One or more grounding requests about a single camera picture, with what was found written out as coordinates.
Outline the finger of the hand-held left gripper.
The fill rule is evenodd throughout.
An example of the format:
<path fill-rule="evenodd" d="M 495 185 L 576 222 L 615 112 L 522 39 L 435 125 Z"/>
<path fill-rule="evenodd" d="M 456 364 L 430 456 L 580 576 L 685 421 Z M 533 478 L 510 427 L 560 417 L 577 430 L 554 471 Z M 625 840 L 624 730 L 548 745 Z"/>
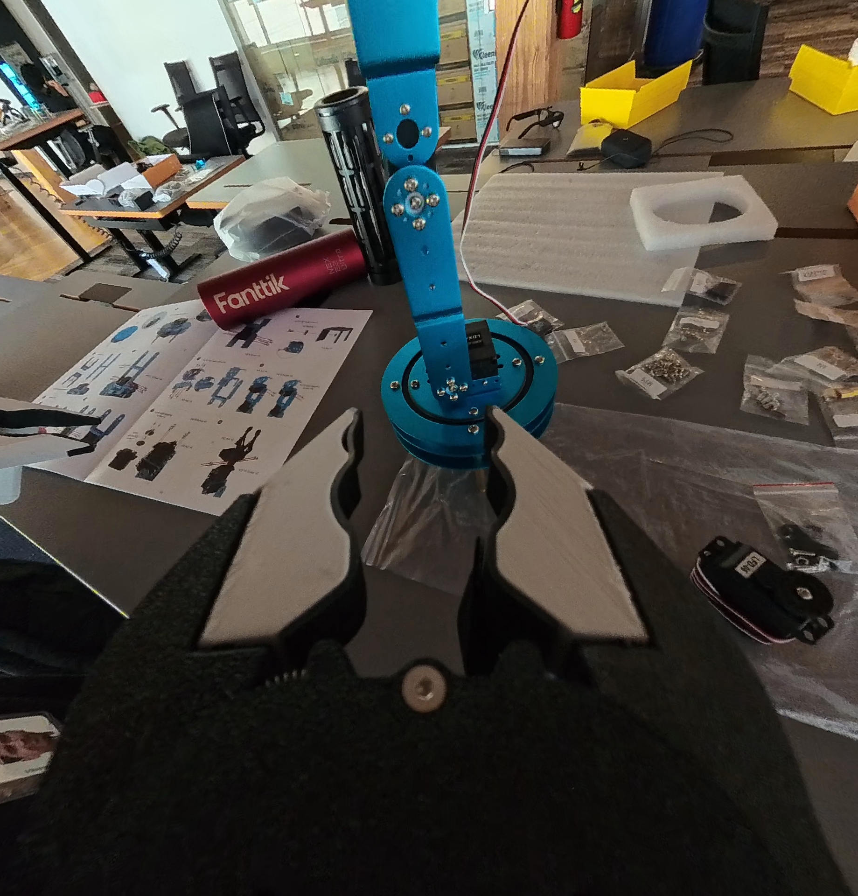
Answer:
<path fill-rule="evenodd" d="M 27 466 L 89 454 L 87 442 L 59 434 L 0 434 L 0 505 L 20 498 L 22 471 Z"/>
<path fill-rule="evenodd" d="M 0 431 L 24 431 L 91 427 L 101 415 L 87 414 L 0 397 Z"/>

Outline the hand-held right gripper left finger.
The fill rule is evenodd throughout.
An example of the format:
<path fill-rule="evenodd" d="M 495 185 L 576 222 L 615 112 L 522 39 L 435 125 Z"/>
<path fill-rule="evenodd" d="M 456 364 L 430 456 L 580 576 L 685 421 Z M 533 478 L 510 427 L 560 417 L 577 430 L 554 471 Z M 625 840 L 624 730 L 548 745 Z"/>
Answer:
<path fill-rule="evenodd" d="M 366 616 L 351 516 L 363 420 L 346 409 L 260 488 L 199 648 L 348 644 Z"/>

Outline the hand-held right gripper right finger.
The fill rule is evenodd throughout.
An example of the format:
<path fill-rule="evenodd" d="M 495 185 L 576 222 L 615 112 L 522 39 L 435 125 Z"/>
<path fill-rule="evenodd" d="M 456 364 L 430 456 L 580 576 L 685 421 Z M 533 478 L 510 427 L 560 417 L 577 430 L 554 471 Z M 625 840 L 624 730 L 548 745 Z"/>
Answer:
<path fill-rule="evenodd" d="M 501 408 L 487 409 L 484 432 L 497 582 L 553 633 L 645 644 L 590 484 Z"/>

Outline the white assembly instruction manual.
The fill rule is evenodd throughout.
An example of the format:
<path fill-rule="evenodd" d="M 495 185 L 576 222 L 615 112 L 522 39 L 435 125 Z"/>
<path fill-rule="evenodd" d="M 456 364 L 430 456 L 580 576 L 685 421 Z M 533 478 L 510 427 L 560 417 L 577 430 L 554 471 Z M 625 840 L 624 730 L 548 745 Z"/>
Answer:
<path fill-rule="evenodd" d="M 56 429 L 88 453 L 35 468 L 219 516 L 286 461 L 370 315 L 291 308 L 223 330 L 198 300 L 139 312 L 35 400 L 98 418 Z"/>

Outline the small black servo motor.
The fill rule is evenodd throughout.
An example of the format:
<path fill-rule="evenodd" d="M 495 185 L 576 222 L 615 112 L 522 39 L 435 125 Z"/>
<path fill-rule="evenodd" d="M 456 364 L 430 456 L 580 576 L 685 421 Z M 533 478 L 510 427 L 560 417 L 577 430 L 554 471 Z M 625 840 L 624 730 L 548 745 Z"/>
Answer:
<path fill-rule="evenodd" d="M 835 627 L 834 599 L 815 576 L 786 570 L 719 536 L 699 553 L 691 581 L 735 628 L 763 645 L 813 645 Z"/>

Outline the group of hardware bags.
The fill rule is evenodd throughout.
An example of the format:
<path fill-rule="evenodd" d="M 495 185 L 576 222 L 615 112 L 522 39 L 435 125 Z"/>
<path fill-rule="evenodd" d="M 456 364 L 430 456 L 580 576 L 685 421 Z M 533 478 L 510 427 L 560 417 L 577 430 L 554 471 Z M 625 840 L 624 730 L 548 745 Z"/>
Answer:
<path fill-rule="evenodd" d="M 583 354 L 558 366 L 554 422 L 565 405 L 643 418 L 701 424 L 778 440 L 828 445 L 832 417 L 820 411 L 823 392 L 852 390 L 858 356 L 842 322 L 801 314 L 790 271 L 835 263 L 858 289 L 858 243 L 778 239 L 726 245 L 699 256 L 704 272 L 740 284 L 726 308 L 698 297 L 678 309 L 602 297 L 515 287 L 490 289 L 506 308 L 531 300 L 565 329 L 605 322 L 621 346 Z"/>

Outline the small clear screw bag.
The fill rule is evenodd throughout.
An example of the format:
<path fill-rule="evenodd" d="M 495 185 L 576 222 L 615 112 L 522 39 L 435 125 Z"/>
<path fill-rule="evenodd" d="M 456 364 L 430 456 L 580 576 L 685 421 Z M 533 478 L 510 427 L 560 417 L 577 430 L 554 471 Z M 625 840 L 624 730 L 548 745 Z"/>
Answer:
<path fill-rule="evenodd" d="M 858 535 L 834 483 L 757 484 L 752 494 L 786 569 L 858 575 Z"/>

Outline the blue toy robot arm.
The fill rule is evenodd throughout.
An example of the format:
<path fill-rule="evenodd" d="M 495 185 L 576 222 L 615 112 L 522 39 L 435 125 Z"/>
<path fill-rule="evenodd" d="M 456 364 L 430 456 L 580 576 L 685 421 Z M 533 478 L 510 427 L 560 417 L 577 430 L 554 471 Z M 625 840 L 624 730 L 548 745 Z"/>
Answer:
<path fill-rule="evenodd" d="M 383 406 L 412 456 L 485 469 L 506 426 L 535 438 L 546 430 L 557 364 L 523 323 L 464 314 L 446 187 L 427 166 L 439 131 L 438 3 L 355 1 L 348 9 L 382 155 L 394 168 L 382 208 L 416 330 L 383 375 Z"/>

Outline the wooden edge table black legs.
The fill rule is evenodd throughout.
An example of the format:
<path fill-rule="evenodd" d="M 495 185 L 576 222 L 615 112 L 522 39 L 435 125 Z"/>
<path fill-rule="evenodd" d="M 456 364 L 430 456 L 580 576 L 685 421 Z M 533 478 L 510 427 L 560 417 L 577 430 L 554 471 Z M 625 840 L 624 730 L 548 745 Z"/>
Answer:
<path fill-rule="evenodd" d="M 62 208 L 62 215 L 83 219 L 111 235 L 135 264 L 138 274 L 151 270 L 161 280 L 172 282 L 201 255 L 193 253 L 178 263 L 173 257 L 176 240 L 171 238 L 164 244 L 158 235 L 174 232 L 181 225 L 183 212 L 190 209 L 190 200 L 245 160 L 243 155 L 233 155 L 205 161 L 198 173 L 181 182 L 176 196 L 143 210 L 121 206 L 115 196 L 93 196 L 67 204 Z"/>

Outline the clear bag with black parts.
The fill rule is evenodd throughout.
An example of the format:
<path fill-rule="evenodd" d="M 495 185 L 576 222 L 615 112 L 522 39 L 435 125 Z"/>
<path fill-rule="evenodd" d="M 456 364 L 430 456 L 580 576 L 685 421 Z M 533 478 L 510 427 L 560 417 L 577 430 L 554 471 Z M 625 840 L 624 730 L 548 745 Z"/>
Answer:
<path fill-rule="evenodd" d="M 217 215 L 214 229 L 235 260 L 255 263 L 313 239 L 331 212 L 328 192 L 279 176 L 244 188 Z"/>

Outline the white foam sheet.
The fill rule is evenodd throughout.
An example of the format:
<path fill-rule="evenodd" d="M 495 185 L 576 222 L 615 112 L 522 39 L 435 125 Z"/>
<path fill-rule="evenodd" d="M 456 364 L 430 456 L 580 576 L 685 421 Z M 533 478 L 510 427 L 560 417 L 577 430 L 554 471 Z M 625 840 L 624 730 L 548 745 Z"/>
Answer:
<path fill-rule="evenodd" d="M 678 308 L 683 274 L 697 267 L 698 249 L 648 252 L 629 198 L 642 185 L 720 178 L 720 172 L 499 173 L 472 202 L 465 260 L 477 284 L 602 297 Z"/>

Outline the white foam block insert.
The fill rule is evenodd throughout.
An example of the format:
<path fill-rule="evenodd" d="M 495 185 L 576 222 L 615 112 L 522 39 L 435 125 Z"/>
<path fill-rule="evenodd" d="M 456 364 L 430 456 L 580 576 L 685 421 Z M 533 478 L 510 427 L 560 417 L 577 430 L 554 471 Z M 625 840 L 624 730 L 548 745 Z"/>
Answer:
<path fill-rule="evenodd" d="M 688 203 L 720 203 L 735 208 L 739 215 L 699 224 L 661 215 L 668 206 Z M 647 251 L 653 252 L 769 241 L 779 228 L 770 208 L 741 175 L 639 186 L 631 193 L 629 207 L 637 234 Z"/>

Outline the grey table wooden edge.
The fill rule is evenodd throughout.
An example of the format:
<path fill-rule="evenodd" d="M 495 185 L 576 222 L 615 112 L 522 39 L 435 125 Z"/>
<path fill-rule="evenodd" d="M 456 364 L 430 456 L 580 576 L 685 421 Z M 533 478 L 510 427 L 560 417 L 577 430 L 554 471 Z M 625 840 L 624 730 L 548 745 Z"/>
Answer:
<path fill-rule="evenodd" d="M 328 193 L 333 218 L 347 218 L 335 167 L 321 137 L 273 143 L 203 187 L 186 204 L 191 209 L 221 210 L 249 186 L 287 176 L 312 191 Z"/>

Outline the beige packet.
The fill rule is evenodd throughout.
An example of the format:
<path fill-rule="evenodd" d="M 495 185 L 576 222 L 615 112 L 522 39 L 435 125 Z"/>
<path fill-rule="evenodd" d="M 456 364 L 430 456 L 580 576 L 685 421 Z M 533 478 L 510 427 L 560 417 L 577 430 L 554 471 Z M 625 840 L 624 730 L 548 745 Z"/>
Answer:
<path fill-rule="evenodd" d="M 601 155 L 602 143 L 614 131 L 614 126 L 606 121 L 594 120 L 580 125 L 567 151 L 567 158 L 587 160 Z"/>

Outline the blue barrel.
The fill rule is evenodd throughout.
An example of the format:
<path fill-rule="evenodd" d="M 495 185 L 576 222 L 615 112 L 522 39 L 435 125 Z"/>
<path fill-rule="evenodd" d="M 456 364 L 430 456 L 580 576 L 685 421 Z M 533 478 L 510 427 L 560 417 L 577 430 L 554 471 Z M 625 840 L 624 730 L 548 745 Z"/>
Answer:
<path fill-rule="evenodd" d="M 670 70 L 693 61 L 701 48 L 707 1 L 653 1 L 647 24 L 647 68 Z"/>

